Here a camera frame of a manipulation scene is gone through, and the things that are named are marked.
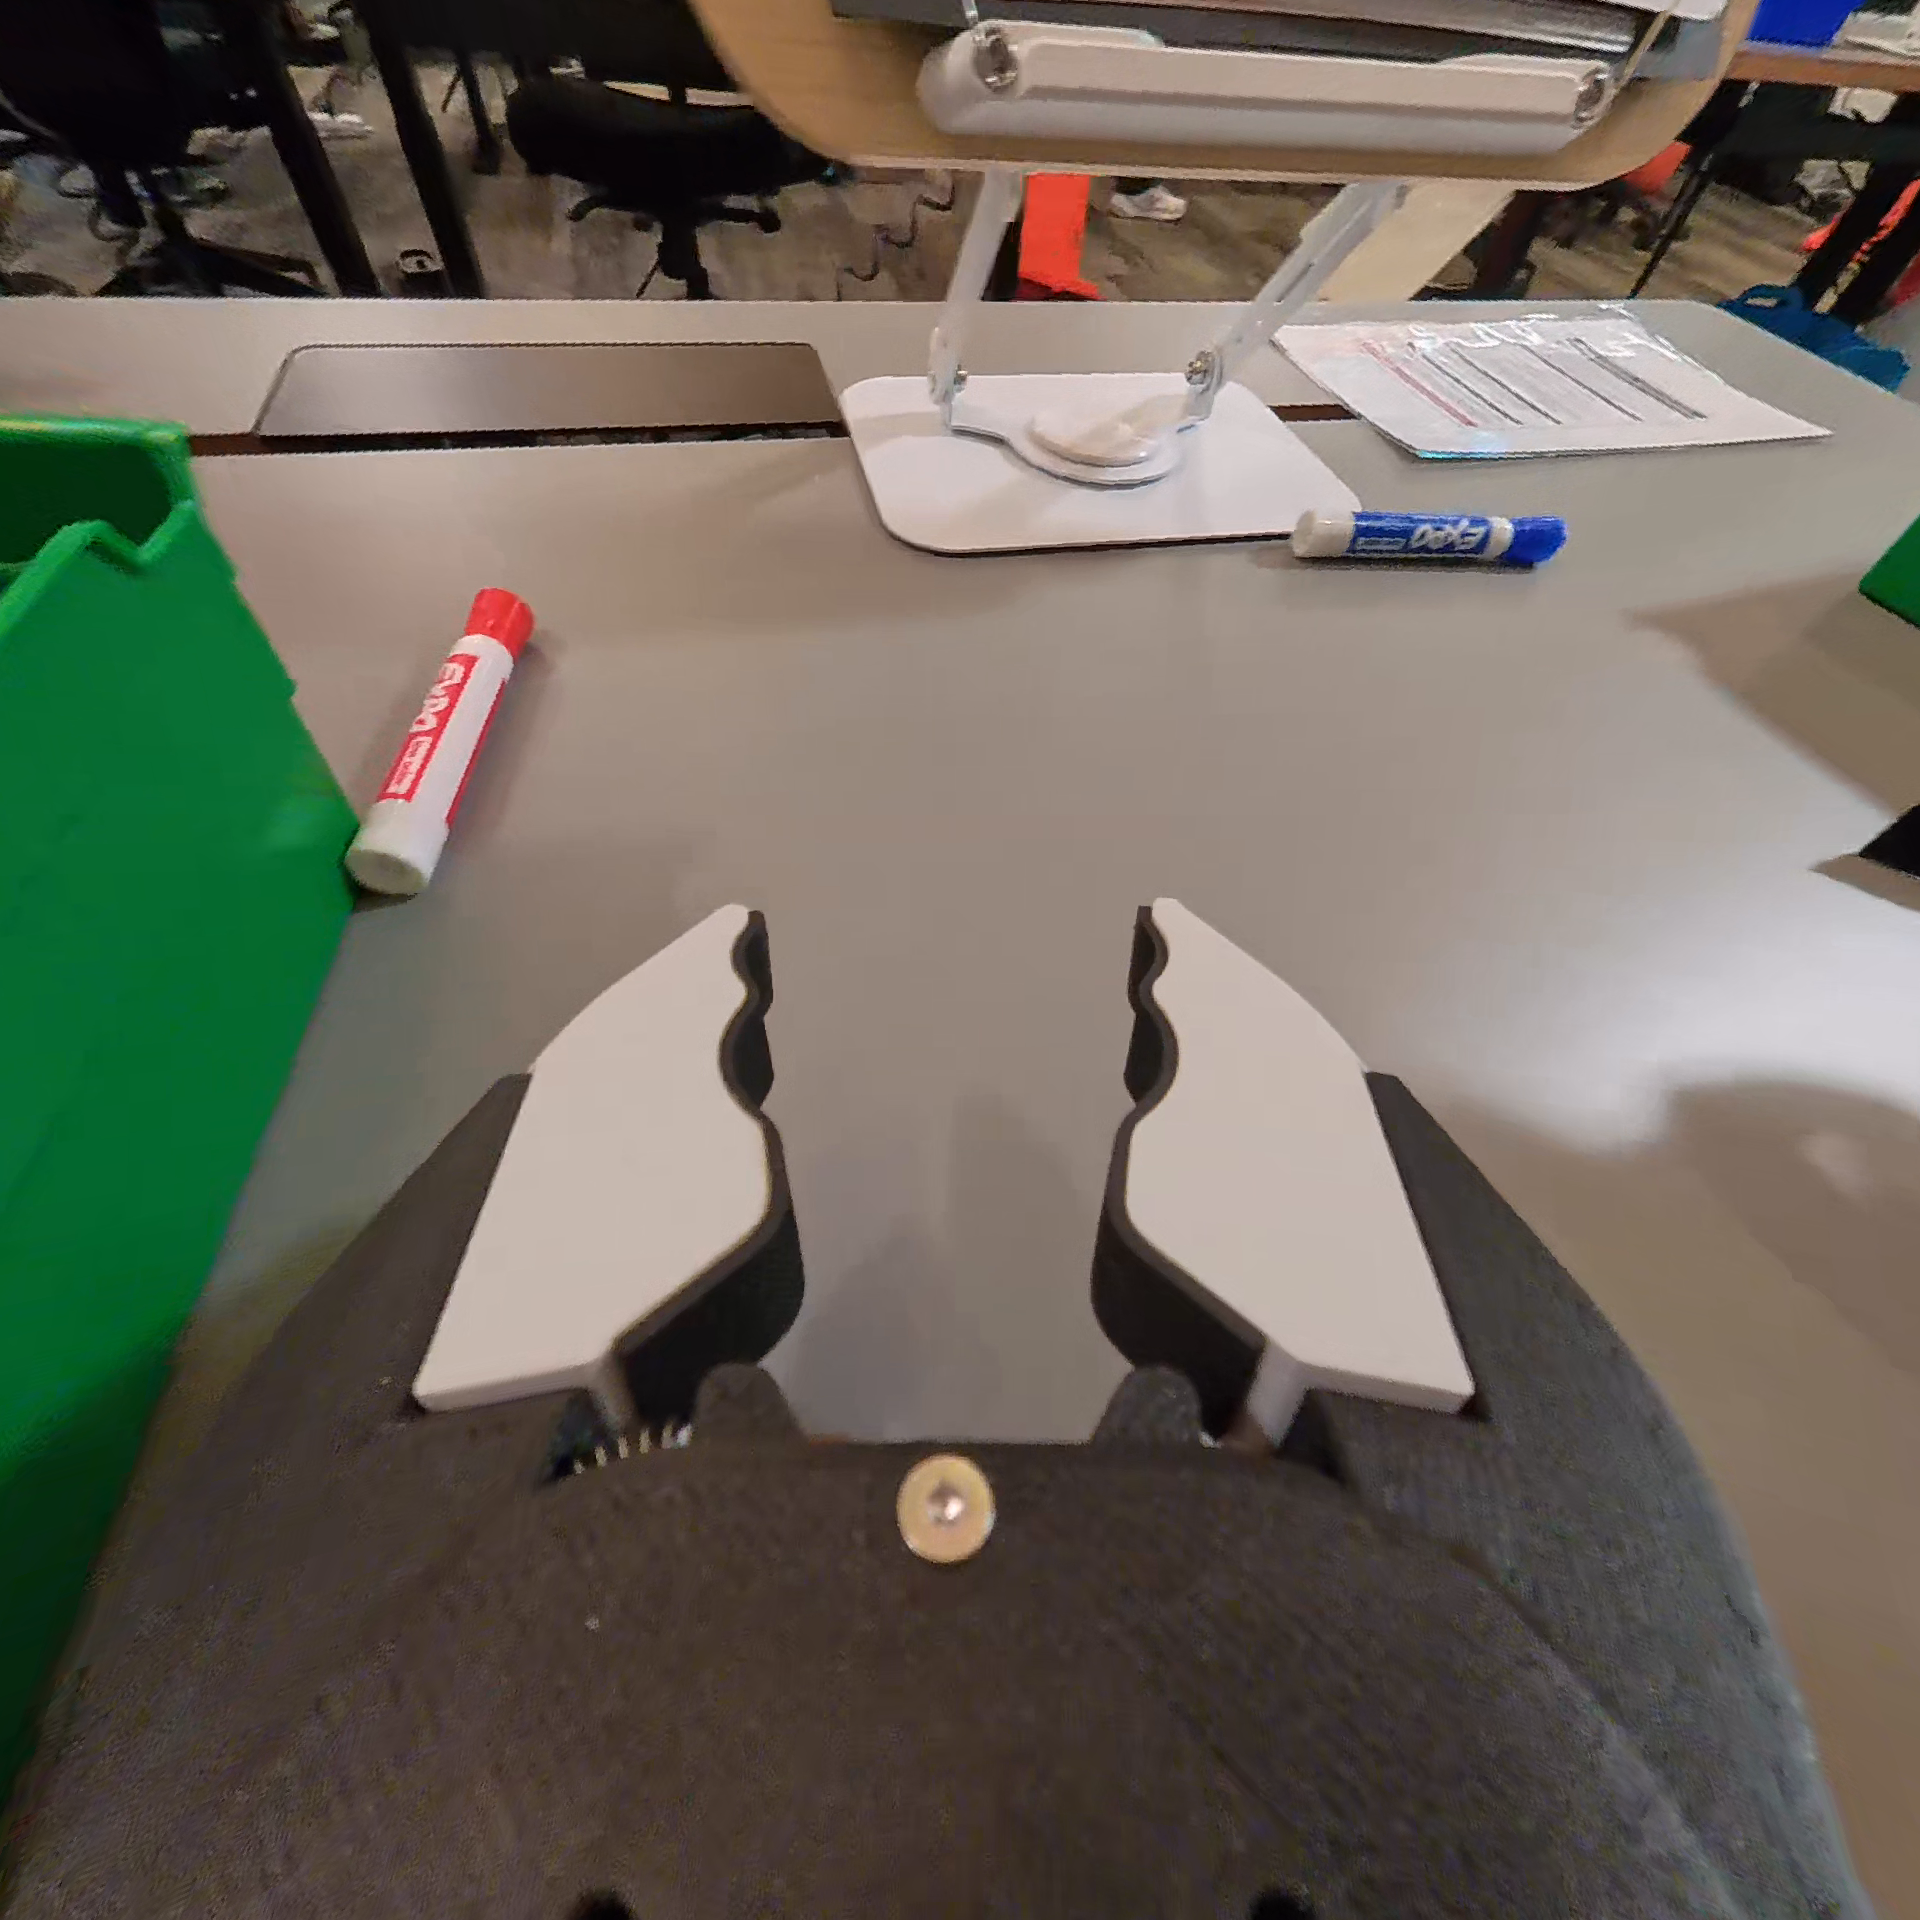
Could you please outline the orange traffic cone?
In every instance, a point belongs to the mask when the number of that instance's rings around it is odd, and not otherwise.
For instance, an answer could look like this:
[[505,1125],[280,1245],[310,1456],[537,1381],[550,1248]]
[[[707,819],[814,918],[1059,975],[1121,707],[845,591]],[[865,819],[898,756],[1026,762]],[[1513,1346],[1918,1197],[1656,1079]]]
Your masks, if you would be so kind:
[[1018,237],[1015,244],[1015,300],[1099,301],[1086,269],[1091,178],[1082,173],[1033,173],[1023,181]]

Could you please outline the red dry erase marker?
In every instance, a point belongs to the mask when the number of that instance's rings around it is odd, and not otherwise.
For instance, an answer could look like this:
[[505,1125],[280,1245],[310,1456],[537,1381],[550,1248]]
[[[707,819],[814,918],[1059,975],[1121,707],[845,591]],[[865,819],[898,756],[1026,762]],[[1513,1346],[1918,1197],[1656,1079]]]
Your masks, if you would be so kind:
[[537,616],[513,591],[480,589],[406,726],[346,854],[357,890],[411,898],[431,883],[473,765]]

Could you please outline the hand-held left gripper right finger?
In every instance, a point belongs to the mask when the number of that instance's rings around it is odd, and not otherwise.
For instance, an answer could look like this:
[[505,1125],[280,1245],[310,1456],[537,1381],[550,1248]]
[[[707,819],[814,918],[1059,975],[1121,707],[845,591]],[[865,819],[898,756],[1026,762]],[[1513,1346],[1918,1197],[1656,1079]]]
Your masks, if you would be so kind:
[[1094,1318],[1208,1443],[1312,1392],[1455,1418],[1475,1382],[1354,1050],[1171,896],[1136,914]]

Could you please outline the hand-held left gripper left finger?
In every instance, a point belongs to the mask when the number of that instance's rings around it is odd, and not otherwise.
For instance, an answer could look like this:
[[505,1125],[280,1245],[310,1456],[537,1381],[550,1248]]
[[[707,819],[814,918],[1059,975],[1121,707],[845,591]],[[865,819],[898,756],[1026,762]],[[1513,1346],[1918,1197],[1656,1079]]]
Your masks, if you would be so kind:
[[712,909],[538,1052],[415,1403],[587,1394],[614,1429],[693,1422],[712,1368],[793,1327],[799,1226],[765,1100],[763,914]]

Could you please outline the laminated paper sheet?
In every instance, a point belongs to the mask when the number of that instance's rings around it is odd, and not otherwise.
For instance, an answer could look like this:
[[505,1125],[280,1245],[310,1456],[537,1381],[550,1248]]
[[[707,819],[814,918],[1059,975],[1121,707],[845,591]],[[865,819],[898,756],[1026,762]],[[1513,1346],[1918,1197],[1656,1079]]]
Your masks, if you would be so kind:
[[1275,347],[1314,387],[1429,462],[1593,456],[1824,442],[1615,314],[1567,319],[1286,325]]

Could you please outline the wooden board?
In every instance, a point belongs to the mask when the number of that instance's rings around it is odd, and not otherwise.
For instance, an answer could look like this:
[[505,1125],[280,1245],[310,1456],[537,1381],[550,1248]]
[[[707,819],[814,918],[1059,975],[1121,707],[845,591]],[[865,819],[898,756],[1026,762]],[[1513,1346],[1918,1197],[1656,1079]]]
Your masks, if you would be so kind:
[[1366,52],[1387,4],[696,2],[735,88],[802,146],[870,167],[1341,184],[1583,188],[1674,140],[1757,4],[1615,4],[1623,54]]

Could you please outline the blue dry erase marker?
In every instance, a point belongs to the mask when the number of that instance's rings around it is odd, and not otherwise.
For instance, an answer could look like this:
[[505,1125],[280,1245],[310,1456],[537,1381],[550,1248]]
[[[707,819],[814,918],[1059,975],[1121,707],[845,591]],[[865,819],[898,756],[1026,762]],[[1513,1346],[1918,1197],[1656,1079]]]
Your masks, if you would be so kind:
[[1559,517],[1459,512],[1306,512],[1291,534],[1296,560],[1535,568],[1567,544]]

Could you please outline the black office chair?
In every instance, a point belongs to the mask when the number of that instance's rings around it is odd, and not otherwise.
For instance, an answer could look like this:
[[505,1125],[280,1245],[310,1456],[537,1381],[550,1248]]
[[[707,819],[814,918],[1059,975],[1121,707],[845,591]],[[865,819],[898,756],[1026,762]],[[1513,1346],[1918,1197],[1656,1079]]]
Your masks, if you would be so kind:
[[634,4],[629,28],[610,61],[583,54],[578,77],[520,79],[505,107],[506,138],[533,175],[583,188],[570,221],[614,211],[654,228],[654,275],[705,301],[702,228],[777,234],[774,197],[824,181],[831,164],[746,103],[693,103],[694,92],[735,94],[693,4]]

